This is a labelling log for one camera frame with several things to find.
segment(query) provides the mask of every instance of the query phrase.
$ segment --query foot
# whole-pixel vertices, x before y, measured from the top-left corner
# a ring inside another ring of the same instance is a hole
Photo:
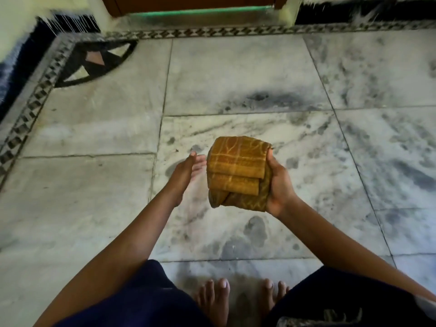
[[[220,279],[216,285],[214,280],[207,281],[195,295],[198,306],[215,327],[225,327],[227,324],[229,293],[227,279]]]
[[[280,301],[291,287],[287,286],[285,282],[279,281],[279,290],[277,296],[274,296],[274,283],[270,279],[265,279],[260,291],[259,308],[262,319],[273,309],[274,305]]]

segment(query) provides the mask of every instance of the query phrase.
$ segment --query cloth fold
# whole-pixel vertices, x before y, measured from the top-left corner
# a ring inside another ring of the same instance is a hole
[[[265,211],[272,172],[271,144],[248,136],[221,136],[209,150],[207,179],[211,207]]]

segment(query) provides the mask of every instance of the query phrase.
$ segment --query hand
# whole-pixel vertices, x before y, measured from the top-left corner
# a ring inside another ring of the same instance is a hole
[[[187,159],[177,164],[171,178],[163,188],[163,191],[165,190],[174,198],[175,206],[182,202],[183,193],[189,182],[201,172],[205,165],[206,155],[197,155],[195,151],[191,151]]]
[[[292,187],[288,171],[274,158],[272,149],[268,150],[266,161],[272,170],[271,190],[266,202],[266,212],[279,218],[286,205],[298,199],[298,196]]]

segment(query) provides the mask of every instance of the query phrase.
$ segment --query mosaic tile border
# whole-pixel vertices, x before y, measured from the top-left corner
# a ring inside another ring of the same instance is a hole
[[[84,41],[112,41],[112,40],[146,40],[168,39],[183,37],[242,37],[275,34],[309,34],[330,32],[365,32],[365,31],[397,31],[434,29],[436,21],[396,21],[372,22],[354,25],[351,23],[295,25],[293,27],[265,26],[265,27],[202,27],[196,29],[152,30],[99,33],[64,33],[64,39],[47,69],[41,76],[34,92],[28,99],[26,107],[9,133],[5,143],[0,148],[0,190],[6,177],[17,159],[33,124],[54,87],[68,57],[75,44]]]

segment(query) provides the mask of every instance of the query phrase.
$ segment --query door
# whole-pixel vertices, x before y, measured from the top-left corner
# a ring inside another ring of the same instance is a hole
[[[177,11],[273,5],[274,0],[103,0],[112,16],[133,12]]]

